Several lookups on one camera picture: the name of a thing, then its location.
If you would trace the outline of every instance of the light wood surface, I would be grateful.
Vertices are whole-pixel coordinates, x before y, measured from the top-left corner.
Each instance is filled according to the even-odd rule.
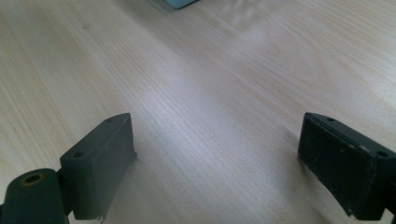
[[[297,146],[310,111],[396,149],[395,12],[393,0],[2,0],[0,198],[130,112],[138,159],[105,223],[359,223]]]

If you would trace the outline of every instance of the wood grain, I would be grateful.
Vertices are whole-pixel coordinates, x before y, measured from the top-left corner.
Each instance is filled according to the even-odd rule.
[[[106,223],[358,223],[297,160],[299,134],[311,111],[396,148],[395,11],[390,0],[0,1],[0,198],[130,112],[138,159]]]

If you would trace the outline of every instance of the wooden table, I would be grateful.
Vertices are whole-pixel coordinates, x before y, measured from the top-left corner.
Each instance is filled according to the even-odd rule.
[[[311,111],[396,148],[395,11],[393,0],[2,0],[0,197],[129,112],[138,159],[106,223],[358,223],[297,160],[299,135]]]

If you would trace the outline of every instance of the mounting hole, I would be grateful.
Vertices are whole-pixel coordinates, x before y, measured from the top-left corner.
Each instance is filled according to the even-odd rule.
[[[82,152],[76,152],[75,154],[73,154],[73,158],[81,158],[84,155],[84,153]]]
[[[44,179],[44,174],[42,174],[42,173],[31,174],[31,175],[26,176],[21,181],[21,185],[24,187],[30,187],[30,186],[33,186],[33,185],[39,183],[43,179]]]
[[[376,155],[378,155],[378,156],[380,156],[380,157],[388,157],[388,156],[389,156],[387,153],[381,152],[381,151],[376,152]]]

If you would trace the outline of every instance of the blue object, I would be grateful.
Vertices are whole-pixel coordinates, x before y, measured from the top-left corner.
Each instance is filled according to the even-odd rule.
[[[165,0],[167,4],[174,8],[181,8],[195,1],[196,0]]]

